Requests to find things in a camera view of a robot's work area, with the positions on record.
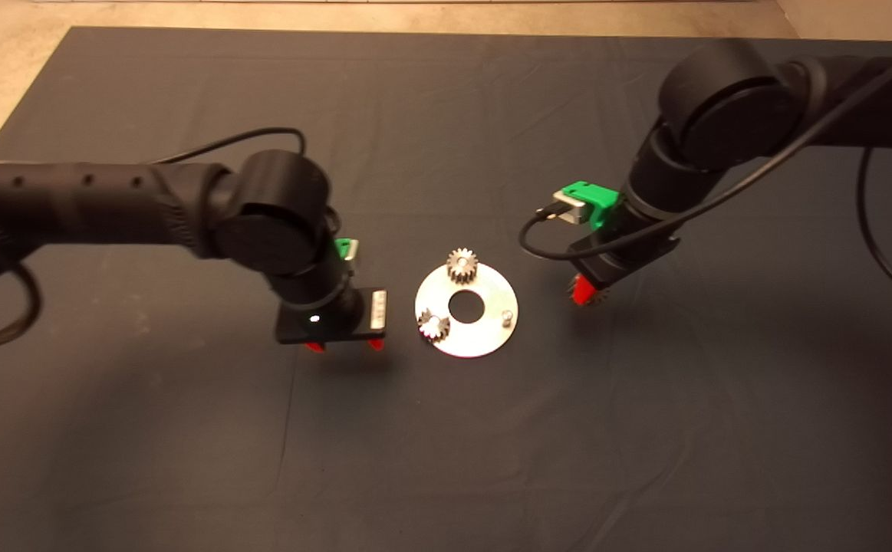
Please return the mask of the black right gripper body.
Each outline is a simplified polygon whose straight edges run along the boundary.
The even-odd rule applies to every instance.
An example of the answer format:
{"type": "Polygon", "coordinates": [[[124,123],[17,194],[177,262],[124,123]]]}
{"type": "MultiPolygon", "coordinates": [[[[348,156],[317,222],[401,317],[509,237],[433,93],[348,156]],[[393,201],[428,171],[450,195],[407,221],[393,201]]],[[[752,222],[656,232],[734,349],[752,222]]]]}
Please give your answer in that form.
{"type": "Polygon", "coordinates": [[[635,244],[615,248],[607,254],[575,259],[571,264],[590,286],[607,289],[670,254],[679,244],[680,238],[675,235],[652,235],[635,244]]]}

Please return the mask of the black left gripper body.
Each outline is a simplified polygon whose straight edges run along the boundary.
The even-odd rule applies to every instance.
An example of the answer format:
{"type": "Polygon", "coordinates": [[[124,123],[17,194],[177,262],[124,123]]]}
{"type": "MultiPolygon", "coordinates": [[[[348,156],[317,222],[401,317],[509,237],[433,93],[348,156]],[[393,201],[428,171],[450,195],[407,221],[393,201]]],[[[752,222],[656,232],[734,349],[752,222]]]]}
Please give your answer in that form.
{"type": "Polygon", "coordinates": [[[373,341],[385,338],[387,289],[344,287],[325,303],[282,304],[275,338],[279,343],[373,341]]]}

